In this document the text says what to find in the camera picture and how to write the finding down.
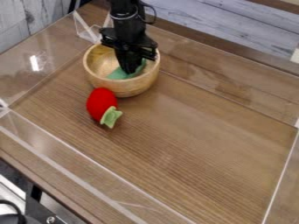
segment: red strawberry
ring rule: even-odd
[[[117,98],[108,89],[100,87],[92,91],[88,97],[86,109],[90,117],[100,124],[105,124],[110,129],[114,127],[116,120],[122,115],[122,112],[116,110]]]

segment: bowl rim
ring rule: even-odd
[[[101,44],[94,44],[84,53],[84,56],[82,56],[82,66],[85,68],[85,70],[88,71],[88,73],[96,78],[96,79],[100,79],[102,81],[113,81],[113,82],[129,82],[129,81],[137,81],[140,79],[142,79],[145,76],[150,75],[149,72],[141,74],[141,75],[137,75],[134,78],[130,78],[130,79],[126,79],[126,80],[110,80],[108,78],[101,78],[101,77],[97,77],[97,75],[90,71],[89,69],[89,66],[88,66],[88,56],[89,56],[89,53],[90,51],[98,47],[98,46],[102,46]],[[153,70],[160,66],[160,52],[158,50],[156,49],[156,60],[153,62]]]

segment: wooden table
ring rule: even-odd
[[[80,14],[101,24],[106,8],[92,3]],[[261,223],[297,132],[297,77],[156,27],[148,32],[158,79],[118,99],[112,130],[85,111],[89,43],[70,16],[0,56],[10,104],[0,156],[90,223]],[[45,57],[38,71],[33,55]]]

